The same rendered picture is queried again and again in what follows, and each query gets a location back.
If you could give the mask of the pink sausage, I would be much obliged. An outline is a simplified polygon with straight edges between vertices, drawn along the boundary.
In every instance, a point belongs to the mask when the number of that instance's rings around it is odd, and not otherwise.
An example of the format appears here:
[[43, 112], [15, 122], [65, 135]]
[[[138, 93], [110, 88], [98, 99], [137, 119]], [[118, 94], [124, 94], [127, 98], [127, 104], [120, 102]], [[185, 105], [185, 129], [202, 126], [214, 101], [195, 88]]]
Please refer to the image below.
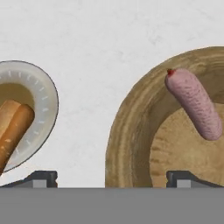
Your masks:
[[222, 121], [207, 91], [195, 74], [186, 69], [168, 69], [165, 85], [207, 141], [221, 137]]

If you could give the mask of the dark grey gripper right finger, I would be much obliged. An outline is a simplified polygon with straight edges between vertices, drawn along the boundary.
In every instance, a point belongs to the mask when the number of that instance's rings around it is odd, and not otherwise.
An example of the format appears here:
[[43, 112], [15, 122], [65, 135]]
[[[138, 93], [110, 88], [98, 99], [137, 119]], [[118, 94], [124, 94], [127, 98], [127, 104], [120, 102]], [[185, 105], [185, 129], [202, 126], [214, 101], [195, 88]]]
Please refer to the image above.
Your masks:
[[168, 171], [166, 173], [166, 178], [167, 178], [166, 187], [170, 188], [221, 187], [220, 185], [217, 185], [215, 183], [197, 178], [190, 171]]

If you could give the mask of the white plate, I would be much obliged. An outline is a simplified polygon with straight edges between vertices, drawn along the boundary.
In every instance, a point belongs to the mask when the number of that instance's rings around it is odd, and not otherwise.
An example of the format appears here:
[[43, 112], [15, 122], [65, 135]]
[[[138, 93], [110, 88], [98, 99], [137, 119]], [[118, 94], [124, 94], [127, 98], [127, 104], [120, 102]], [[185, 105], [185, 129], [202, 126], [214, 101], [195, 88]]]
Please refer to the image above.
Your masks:
[[28, 104], [35, 119], [27, 130], [4, 172], [31, 158], [50, 136], [59, 112], [59, 97], [51, 77], [40, 67], [20, 60], [0, 62], [0, 106], [6, 100]]

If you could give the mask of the brown hot dog bun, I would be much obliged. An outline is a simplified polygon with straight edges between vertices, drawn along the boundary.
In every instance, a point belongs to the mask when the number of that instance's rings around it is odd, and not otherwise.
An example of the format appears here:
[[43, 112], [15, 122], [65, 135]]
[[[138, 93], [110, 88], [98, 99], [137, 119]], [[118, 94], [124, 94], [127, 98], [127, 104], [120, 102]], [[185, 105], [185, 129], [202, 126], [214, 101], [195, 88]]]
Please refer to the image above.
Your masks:
[[0, 176], [35, 117], [27, 104], [7, 100], [0, 107]]

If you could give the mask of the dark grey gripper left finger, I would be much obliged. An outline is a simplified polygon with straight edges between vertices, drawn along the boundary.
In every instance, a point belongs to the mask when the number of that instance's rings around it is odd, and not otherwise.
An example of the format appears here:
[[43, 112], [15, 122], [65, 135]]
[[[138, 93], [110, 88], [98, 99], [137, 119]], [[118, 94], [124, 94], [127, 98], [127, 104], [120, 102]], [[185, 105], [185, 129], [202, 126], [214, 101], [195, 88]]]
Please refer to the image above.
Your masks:
[[34, 171], [24, 179], [4, 185], [3, 188], [57, 188], [56, 171]]

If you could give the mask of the wooden bowl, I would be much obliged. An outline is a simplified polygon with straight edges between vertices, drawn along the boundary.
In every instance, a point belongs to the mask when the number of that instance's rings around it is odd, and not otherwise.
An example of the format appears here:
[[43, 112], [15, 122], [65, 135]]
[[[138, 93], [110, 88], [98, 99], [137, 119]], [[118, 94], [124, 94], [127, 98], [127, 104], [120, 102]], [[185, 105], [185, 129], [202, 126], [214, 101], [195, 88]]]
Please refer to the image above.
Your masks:
[[[223, 123], [217, 141], [204, 140], [165, 87], [166, 70], [199, 77]], [[168, 171], [189, 171], [224, 186], [224, 46], [192, 50], [151, 69], [129, 92], [113, 122], [106, 187], [164, 187]]]

